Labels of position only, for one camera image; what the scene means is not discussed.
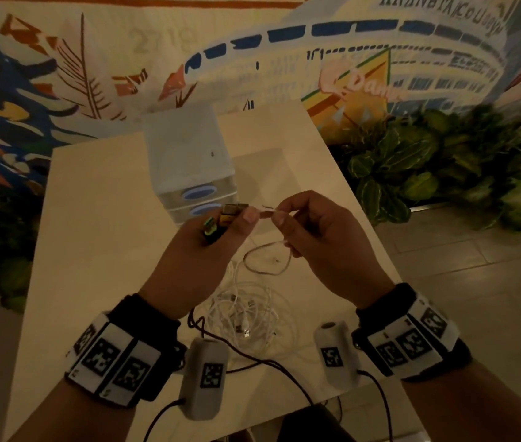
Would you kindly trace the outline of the person's left hand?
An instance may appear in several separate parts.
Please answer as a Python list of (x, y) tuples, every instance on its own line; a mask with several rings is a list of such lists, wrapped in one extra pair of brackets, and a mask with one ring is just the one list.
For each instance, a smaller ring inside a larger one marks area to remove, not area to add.
[(208, 245), (203, 224), (217, 219), (220, 208), (182, 224), (171, 239), (139, 296), (165, 317), (180, 320), (219, 286), (227, 266), (241, 246)]

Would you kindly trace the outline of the person's right forearm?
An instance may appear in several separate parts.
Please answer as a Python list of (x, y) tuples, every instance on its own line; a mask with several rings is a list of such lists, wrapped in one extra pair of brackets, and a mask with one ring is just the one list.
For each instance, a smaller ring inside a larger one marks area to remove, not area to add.
[(521, 397), (477, 361), (401, 383), (431, 442), (521, 442)]

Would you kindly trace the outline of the white cube storage box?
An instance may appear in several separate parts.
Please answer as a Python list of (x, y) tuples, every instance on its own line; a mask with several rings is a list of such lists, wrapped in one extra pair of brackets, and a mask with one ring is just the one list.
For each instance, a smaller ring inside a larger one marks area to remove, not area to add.
[(141, 120), (151, 185), (176, 226), (238, 200), (235, 167), (210, 104)]

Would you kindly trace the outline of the person's right hand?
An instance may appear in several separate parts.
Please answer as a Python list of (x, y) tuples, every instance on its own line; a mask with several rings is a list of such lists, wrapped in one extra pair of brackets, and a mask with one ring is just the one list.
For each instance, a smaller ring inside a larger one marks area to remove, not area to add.
[(294, 236), (283, 236), (294, 257), (304, 258), (328, 290), (357, 309), (369, 307), (396, 286), (348, 209), (310, 190), (286, 198), (275, 210), (299, 223)]

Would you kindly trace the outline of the person's left forearm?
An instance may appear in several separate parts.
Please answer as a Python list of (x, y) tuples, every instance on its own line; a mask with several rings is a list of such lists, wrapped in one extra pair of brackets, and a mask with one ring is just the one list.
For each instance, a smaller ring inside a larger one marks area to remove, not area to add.
[(62, 379), (7, 442), (125, 442), (135, 414)]

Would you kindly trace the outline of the dark multi-port usb adapter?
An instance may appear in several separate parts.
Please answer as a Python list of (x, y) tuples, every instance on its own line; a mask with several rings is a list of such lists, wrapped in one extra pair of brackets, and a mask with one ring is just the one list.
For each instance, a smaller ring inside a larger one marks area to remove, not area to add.
[(203, 237), (206, 244), (212, 245), (217, 242), (234, 222), (234, 220), (248, 208), (246, 203), (227, 203), (221, 209), (217, 219), (209, 217), (203, 224)]

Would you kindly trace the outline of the black wristband with marker tiles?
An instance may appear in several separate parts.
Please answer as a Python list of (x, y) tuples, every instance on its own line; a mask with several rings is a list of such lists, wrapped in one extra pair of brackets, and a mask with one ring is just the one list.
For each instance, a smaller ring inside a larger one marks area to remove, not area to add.
[(75, 341), (65, 357), (64, 379), (118, 408), (153, 402), (183, 361), (179, 327), (138, 294), (128, 295)]
[(385, 377), (420, 383), (472, 362), (456, 323), (408, 283), (356, 314), (352, 341)]

